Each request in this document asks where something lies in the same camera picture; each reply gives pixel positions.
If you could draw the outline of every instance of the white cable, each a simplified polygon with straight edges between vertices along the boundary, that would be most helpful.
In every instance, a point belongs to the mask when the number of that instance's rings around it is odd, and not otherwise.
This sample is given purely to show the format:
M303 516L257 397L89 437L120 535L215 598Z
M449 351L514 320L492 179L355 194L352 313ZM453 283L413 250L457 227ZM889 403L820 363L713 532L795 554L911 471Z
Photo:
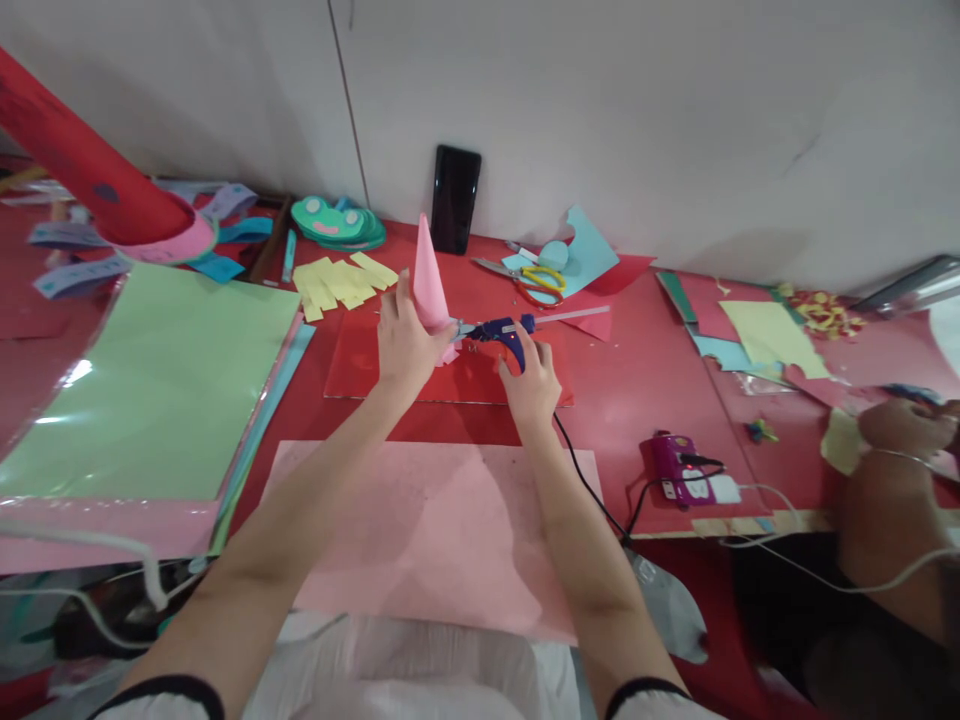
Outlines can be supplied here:
M0 535L29 538L31 540L53 540L54 542L74 542L83 545L103 545L138 555L143 562L143 584L147 597L158 612L167 609L169 599L160 585L160 565L153 556L149 545L130 538L106 533L92 533L82 530L58 530L56 528L0 520Z
M36 590L0 590L0 595L68 595L83 605L87 611L87 614L90 615L90 619L93 620L93 624L96 625L97 630L100 631L100 634L117 647L122 647L127 650L146 650L153 644L129 642L114 635L113 631L111 631L110 628L107 627L107 624L103 621L103 616L100 615L100 611L97 610L90 598L87 597L87 594L80 592L79 590L54 588L38 588Z
M812 570L809 570L805 568L803 565L801 565L800 563L794 562L790 558L781 555L776 550L771 550L766 545L760 545L760 548L762 550L766 550L771 555L776 555L778 558L780 558L781 560L783 560L784 562L790 565L793 565L798 570L802 570L807 575L814 578L815 580L819 580L827 587L833 588L837 592L842 592L847 595L863 595L864 593L884 592L886 590L893 590L893 588L905 582L907 578L909 578L911 575L913 575L917 570L922 568L927 563L942 557L947 557L949 555L960 555L960 548L941 548L940 550L933 550L932 552L928 552L926 555L921 555L920 557L918 557L912 563L907 565L907 567L901 570L900 574L897 575L895 578L893 578L893 580L889 582L885 582L883 585L876 585L874 587L866 587L866 588L842 588L837 585L834 585L833 583L827 580L824 580L822 577L817 575Z
M737 485L741 490L769 490L770 492L778 495L781 500L783 500L787 507L790 509L790 514L793 516L793 530L785 533L774 533L773 535L764 535L760 538L748 539L744 538L746 542L742 543L731 543L726 540L721 540L720 544L724 547L729 548L745 548L745 547L757 547L758 545L765 545L768 542L773 540L778 540L779 538L786 537L787 535L794 535L801 530L801 520L800 513L797 512L797 509L793 506L793 503L790 502L790 498L784 495L782 492L777 490L777 488L771 485L762 485L760 483L753 483L752 485Z

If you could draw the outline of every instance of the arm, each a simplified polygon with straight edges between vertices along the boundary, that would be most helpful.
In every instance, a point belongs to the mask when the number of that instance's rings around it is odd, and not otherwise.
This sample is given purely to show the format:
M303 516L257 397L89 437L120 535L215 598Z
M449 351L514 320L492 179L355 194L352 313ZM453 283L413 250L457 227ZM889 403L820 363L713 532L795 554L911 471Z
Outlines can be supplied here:
M926 461L954 441L957 421L952 412L891 400L864 412L859 424L873 448ZM839 510L840 569L861 587L888 582L920 556L953 545L940 518L930 471L915 460L869 452L844 487ZM931 562L901 585L869 597L944 644L939 572L939 563Z
M544 537L573 616L597 715L605 717L613 694L634 678L663 678L685 690L630 563L553 430L560 383L550 346L534 343L519 324L517 333L526 370L514 377L501 360L500 377L533 467Z
M228 718L240 717L350 485L416 399L455 331L426 333L405 271L396 296L383 296L376 387L250 516L118 692L159 675L193 675L217 691Z

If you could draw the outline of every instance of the black sleeve cuff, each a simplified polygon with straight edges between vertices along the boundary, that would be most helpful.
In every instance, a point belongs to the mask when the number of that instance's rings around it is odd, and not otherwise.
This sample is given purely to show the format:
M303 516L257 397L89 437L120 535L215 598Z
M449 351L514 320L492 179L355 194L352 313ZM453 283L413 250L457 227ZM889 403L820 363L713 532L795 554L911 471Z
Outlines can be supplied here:
M88 720L94 720L101 713L132 700L157 695L179 695L202 705L210 720L224 720L225 718L223 702L220 700L217 691L210 687L208 683L192 675L161 675L144 680L132 688L127 688L119 695L115 695L106 705L94 712Z
M620 689L613 694L613 697L610 698L610 705L607 706L606 720L613 720L613 718L617 716L617 713L620 712L623 704L634 695L639 695L642 692L649 692L651 690L673 693L692 701L689 695L672 682L663 680L662 678L636 678L624 683Z

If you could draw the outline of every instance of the blue hot glue gun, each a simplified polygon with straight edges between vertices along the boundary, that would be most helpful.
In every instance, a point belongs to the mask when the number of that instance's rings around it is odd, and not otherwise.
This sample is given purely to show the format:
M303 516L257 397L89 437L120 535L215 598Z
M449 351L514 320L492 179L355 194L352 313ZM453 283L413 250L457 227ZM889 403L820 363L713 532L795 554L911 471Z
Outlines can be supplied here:
M517 358L517 363L519 363L520 372L522 373L526 369L527 364L523 357L523 346L520 344L520 338L517 337L517 326L515 322L513 318L499 318L481 323L480 325L460 323L460 333L457 335L457 338L463 339L468 337L477 342L490 342L491 340L502 342L510 352L513 353L514 357ZM521 315L520 324L523 325L523 329L531 335L533 335L537 329L536 320L534 320L531 313Z

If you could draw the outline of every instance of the pink paper cone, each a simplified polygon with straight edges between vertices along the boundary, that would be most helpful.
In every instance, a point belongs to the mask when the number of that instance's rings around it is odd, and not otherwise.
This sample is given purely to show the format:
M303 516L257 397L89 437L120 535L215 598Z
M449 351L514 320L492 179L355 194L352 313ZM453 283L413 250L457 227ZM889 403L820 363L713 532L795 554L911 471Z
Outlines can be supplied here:
M430 237L427 216L420 213L420 233L417 235L417 261L413 268L413 300L417 306L417 317L434 334L450 324L450 311L447 310L447 298L443 293L440 280L440 267L437 254ZM456 348L451 344L440 358L440 365L446 365L457 356Z

